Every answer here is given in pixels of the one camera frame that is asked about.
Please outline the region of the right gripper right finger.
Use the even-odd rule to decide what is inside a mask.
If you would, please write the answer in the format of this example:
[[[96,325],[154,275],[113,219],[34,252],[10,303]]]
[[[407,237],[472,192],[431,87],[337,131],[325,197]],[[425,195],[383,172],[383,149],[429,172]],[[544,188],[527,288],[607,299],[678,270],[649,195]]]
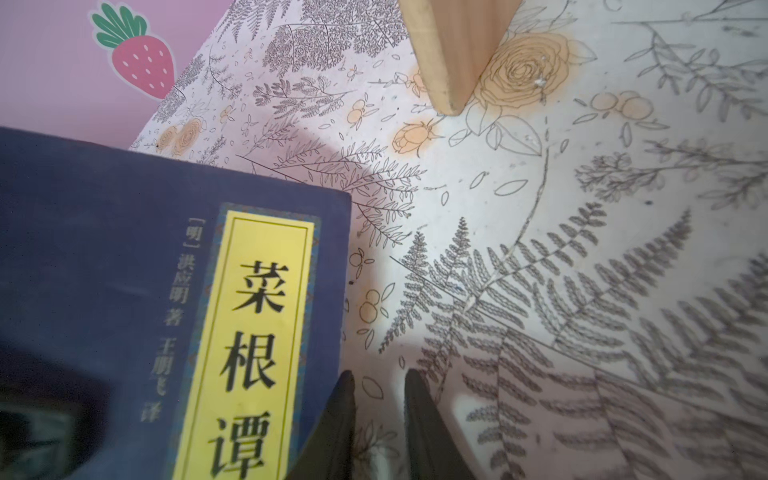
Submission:
[[[416,369],[406,374],[404,405],[410,478],[475,479]]]

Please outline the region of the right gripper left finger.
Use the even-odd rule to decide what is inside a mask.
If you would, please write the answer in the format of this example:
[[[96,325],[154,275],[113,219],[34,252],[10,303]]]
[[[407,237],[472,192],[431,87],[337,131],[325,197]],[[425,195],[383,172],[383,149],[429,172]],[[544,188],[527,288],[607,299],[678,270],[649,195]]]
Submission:
[[[287,479],[350,479],[356,425],[355,379],[343,371]]]

